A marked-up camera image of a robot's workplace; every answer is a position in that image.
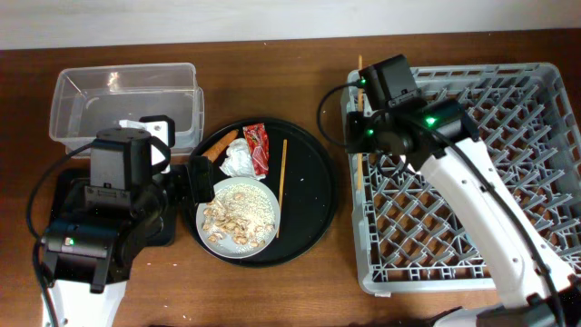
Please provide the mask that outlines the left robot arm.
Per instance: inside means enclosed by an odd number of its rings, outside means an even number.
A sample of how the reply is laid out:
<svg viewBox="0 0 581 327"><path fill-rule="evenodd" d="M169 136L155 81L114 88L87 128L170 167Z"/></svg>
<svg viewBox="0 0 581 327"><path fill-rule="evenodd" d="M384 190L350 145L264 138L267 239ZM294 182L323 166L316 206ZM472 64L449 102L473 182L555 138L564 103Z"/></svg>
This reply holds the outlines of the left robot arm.
<svg viewBox="0 0 581 327"><path fill-rule="evenodd" d="M133 261L185 200L214 197L212 163L171 165L170 146L143 129L105 129L87 144L86 181L73 186L43 233L33 266L44 326L111 326Z"/></svg>

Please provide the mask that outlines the wooden chopstick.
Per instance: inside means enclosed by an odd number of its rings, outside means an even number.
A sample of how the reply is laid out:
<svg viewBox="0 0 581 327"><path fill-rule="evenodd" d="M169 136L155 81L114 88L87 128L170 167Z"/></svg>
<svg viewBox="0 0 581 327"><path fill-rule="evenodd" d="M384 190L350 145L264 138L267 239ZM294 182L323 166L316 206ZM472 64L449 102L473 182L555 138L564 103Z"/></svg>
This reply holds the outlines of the wooden chopstick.
<svg viewBox="0 0 581 327"><path fill-rule="evenodd" d="M362 69L362 64L363 64L362 55L359 54L359 56L358 56L358 70ZM358 111L362 113L364 110L362 89L358 89L357 100L358 100L357 101ZM357 191L362 190L362 185L363 185L362 167L363 167L363 165L362 165L362 153L358 153L357 154Z"/></svg>
<svg viewBox="0 0 581 327"><path fill-rule="evenodd" d="M283 144L282 144L281 174L280 174L279 198L278 198L281 218L280 218L279 225L277 228L276 238L280 237L281 222L282 222L282 205L283 205L283 196L284 196L284 181L285 181L285 173L286 173L287 149L288 149L288 140L284 139Z"/></svg>

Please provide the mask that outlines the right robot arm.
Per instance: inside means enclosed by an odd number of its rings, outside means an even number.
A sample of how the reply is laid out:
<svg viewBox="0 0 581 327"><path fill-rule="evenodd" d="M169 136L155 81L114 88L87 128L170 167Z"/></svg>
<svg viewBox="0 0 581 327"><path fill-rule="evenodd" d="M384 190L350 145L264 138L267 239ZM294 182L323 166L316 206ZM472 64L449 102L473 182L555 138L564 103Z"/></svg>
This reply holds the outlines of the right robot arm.
<svg viewBox="0 0 581 327"><path fill-rule="evenodd" d="M347 150L404 156L468 232L500 297L441 314L437 326L577 326L580 279L534 229L456 100L429 104L400 54L359 70L370 115L347 115Z"/></svg>

